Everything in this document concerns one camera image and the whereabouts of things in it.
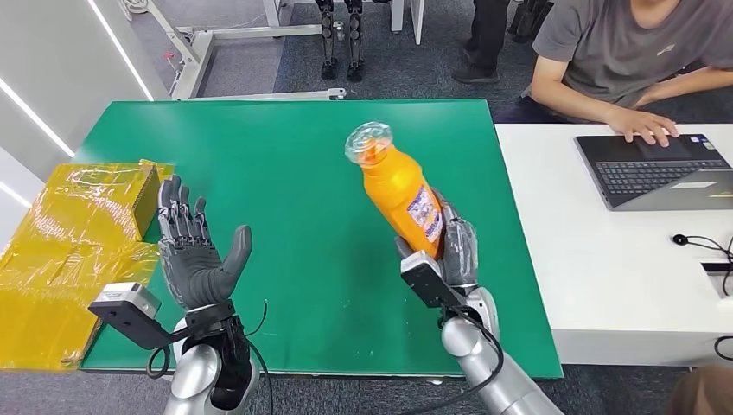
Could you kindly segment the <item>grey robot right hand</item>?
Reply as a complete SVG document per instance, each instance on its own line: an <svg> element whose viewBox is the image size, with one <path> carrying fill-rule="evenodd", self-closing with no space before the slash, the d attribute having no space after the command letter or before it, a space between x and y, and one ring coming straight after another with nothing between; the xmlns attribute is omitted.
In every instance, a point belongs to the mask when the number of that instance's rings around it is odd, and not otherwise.
<svg viewBox="0 0 733 415"><path fill-rule="evenodd" d="M399 257L401 278L430 307L440 303L464 303L478 286L478 247L473 225L463 219L454 205L436 188L433 194L440 203L443 230L437 256L414 257L415 249L402 237L394 239Z"/></svg>

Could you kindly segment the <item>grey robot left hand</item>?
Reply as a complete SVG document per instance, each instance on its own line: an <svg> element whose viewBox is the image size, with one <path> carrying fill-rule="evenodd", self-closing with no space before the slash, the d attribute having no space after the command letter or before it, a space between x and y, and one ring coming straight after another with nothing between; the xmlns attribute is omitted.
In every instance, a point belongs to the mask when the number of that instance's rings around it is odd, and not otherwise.
<svg viewBox="0 0 733 415"><path fill-rule="evenodd" d="M233 232L228 254L214 245L206 216L205 197L189 203L189 188L173 174L161 182L157 196L160 261L171 296L185 310L224 303L233 294L252 253L252 230Z"/></svg>

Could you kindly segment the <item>person's right hand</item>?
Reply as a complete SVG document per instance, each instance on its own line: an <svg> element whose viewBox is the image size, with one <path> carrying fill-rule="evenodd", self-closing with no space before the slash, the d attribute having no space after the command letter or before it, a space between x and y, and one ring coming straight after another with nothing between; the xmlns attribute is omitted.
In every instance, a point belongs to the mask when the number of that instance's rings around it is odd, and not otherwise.
<svg viewBox="0 0 733 415"><path fill-rule="evenodd" d="M651 112L614 108L604 116L603 122L623 135L627 143L639 137L643 143L668 147L670 137L679 137L677 125L671 119Z"/></svg>

